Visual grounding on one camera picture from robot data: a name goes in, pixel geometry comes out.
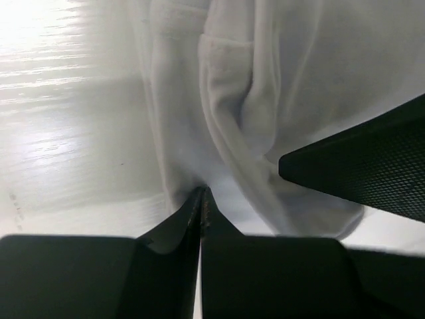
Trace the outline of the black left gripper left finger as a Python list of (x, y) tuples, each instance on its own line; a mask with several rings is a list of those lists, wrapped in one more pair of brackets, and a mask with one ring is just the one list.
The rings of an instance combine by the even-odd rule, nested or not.
[(2, 318), (191, 318), (202, 189), (136, 238), (1, 239)]

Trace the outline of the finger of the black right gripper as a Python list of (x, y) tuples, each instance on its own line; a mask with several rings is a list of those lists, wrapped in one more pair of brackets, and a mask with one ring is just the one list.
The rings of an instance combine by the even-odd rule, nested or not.
[(292, 183), (424, 220), (424, 96), (282, 156)]

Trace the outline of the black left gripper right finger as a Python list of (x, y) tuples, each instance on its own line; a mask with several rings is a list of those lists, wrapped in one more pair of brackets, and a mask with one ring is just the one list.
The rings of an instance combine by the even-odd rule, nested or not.
[(204, 318), (423, 318), (424, 258), (242, 234), (203, 193)]

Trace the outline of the white skirt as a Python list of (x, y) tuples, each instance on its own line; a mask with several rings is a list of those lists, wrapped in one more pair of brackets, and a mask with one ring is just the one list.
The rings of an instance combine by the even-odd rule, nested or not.
[(284, 181), (286, 153), (424, 83), (423, 1), (132, 1), (165, 204), (209, 186), (279, 235), (348, 237), (365, 208)]

